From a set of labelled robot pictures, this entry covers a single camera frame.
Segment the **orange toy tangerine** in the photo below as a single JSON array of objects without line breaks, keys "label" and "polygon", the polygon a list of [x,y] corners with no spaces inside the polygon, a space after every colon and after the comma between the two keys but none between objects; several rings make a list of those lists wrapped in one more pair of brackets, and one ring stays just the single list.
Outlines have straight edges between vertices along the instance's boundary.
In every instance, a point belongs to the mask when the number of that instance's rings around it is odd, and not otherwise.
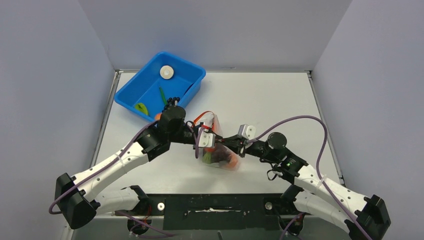
[{"label": "orange toy tangerine", "polygon": [[239,163],[238,157],[235,155],[232,155],[228,165],[230,168],[235,168],[238,165],[238,163]]}]

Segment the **clear zip top bag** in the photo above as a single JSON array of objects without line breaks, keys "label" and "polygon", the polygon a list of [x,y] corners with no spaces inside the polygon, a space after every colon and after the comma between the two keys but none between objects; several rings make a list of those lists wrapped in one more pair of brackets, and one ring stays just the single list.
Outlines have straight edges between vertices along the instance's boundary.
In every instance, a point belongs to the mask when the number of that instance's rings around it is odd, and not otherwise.
[{"label": "clear zip top bag", "polygon": [[[216,133],[217,135],[221,136],[223,134],[218,115],[213,113],[212,111],[208,110],[208,111],[201,113],[193,122],[196,125],[203,123],[204,125],[206,125],[208,127],[208,128],[206,128],[206,130],[210,130],[210,131]],[[224,146],[222,144],[216,143],[213,148],[216,149],[216,148],[223,148],[223,147]],[[235,171],[235,170],[238,169],[239,163],[237,164],[237,166],[235,168],[230,168],[229,164],[223,164],[222,162],[221,163],[206,164],[206,165],[210,166],[210,167],[214,167],[214,168],[222,168],[222,169],[226,169],[226,170],[230,170],[230,171]]]}]

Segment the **orange toy carrot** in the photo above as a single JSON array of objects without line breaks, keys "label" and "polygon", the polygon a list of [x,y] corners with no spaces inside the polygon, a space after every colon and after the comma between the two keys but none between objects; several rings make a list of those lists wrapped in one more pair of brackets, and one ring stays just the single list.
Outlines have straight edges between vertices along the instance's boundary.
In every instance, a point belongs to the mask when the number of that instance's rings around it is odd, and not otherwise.
[{"label": "orange toy carrot", "polygon": [[202,154],[202,162],[204,164],[212,164],[212,153],[215,151],[215,149],[213,147],[206,147],[203,148],[203,154]]}]

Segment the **dark toy grape bunch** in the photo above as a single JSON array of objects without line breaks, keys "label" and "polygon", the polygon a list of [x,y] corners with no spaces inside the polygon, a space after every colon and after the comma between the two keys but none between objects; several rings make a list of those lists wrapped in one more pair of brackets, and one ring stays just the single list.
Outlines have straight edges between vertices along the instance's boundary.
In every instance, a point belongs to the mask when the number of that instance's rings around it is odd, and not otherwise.
[{"label": "dark toy grape bunch", "polygon": [[212,163],[223,163],[229,164],[232,161],[232,152],[224,147],[217,147],[211,153],[211,162]]}]

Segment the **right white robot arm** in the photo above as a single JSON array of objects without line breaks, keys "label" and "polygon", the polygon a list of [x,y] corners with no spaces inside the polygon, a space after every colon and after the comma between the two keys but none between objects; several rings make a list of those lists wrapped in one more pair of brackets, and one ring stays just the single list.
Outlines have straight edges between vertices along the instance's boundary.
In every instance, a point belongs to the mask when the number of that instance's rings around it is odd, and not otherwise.
[{"label": "right white robot arm", "polygon": [[292,184],[293,194],[281,199],[282,209],[314,215],[348,233],[352,240],[381,240],[391,225],[386,204],[377,195],[367,197],[325,177],[287,147],[286,137],[271,133],[266,141],[241,136],[219,141],[241,157],[251,155],[271,164],[277,177]]}]

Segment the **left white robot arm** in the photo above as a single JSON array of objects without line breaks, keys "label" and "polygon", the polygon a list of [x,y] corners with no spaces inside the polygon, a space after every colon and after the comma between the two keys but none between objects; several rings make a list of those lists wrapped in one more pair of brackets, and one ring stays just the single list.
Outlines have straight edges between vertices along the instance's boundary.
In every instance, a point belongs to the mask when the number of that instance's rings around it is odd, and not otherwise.
[{"label": "left white robot arm", "polygon": [[49,213],[63,215],[73,230],[88,224],[97,214],[116,210],[134,210],[144,198],[139,186],[125,187],[114,193],[103,190],[131,170],[151,162],[170,149],[172,143],[189,144],[198,153],[212,147],[215,135],[205,126],[185,123],[186,111],[171,106],[160,119],[144,126],[116,153],[73,176],[63,173],[56,179],[55,195]]}]

